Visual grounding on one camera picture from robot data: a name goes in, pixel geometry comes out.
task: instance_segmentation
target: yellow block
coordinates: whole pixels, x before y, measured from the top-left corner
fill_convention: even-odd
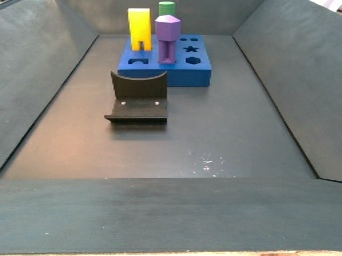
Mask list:
[[[153,50],[153,31],[149,8],[130,8],[129,21],[131,31],[133,51],[141,50],[141,45],[146,51]]]

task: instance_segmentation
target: purple peg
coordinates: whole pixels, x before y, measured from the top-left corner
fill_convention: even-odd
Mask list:
[[[175,64],[175,45],[181,36],[181,20],[171,15],[155,20],[155,34],[159,42],[159,63]]]

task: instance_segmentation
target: toy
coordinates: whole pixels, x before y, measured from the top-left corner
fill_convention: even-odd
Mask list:
[[[130,8],[129,21],[131,32],[131,47],[133,51],[151,51],[151,20],[150,9],[147,8]]]
[[[118,66],[118,73],[131,78],[149,78],[167,71],[167,86],[204,87],[210,85],[212,64],[201,35],[181,34],[177,42],[177,63],[159,64],[159,47],[153,36],[154,49],[150,52],[133,51],[127,40]]]
[[[159,46],[161,64],[174,64],[175,60],[175,45],[181,36],[181,20],[171,15],[159,16],[155,20],[155,34]]]
[[[161,14],[163,14],[169,7],[167,12],[174,13],[174,2],[159,3]],[[135,22],[138,21],[130,18],[130,27],[138,28],[138,25],[137,27],[134,26]],[[119,75],[131,78],[149,78],[159,76],[167,71],[169,86],[210,86],[212,63],[202,36],[181,34],[181,37],[178,37],[181,32],[181,20],[170,16],[170,14],[157,19],[155,27],[157,36],[153,36],[154,47],[151,47],[151,51],[143,50],[142,47],[139,48],[139,44],[145,39],[137,39],[135,35],[131,35],[129,38],[118,66]]]

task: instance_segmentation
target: shape hole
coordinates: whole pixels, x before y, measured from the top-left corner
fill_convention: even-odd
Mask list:
[[[149,64],[149,59],[130,59],[129,64],[134,64],[135,62],[142,62],[143,64]]]
[[[189,46],[189,47],[185,47],[185,50],[186,52],[198,52],[198,47]]]
[[[186,62],[188,62],[189,64],[197,65],[197,64],[201,63],[201,58],[189,57],[189,58],[186,58]]]

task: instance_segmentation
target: star-shaped hole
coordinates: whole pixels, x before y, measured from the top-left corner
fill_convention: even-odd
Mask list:
[[[198,52],[198,48],[194,46],[185,47],[185,50],[188,50],[188,52]]]

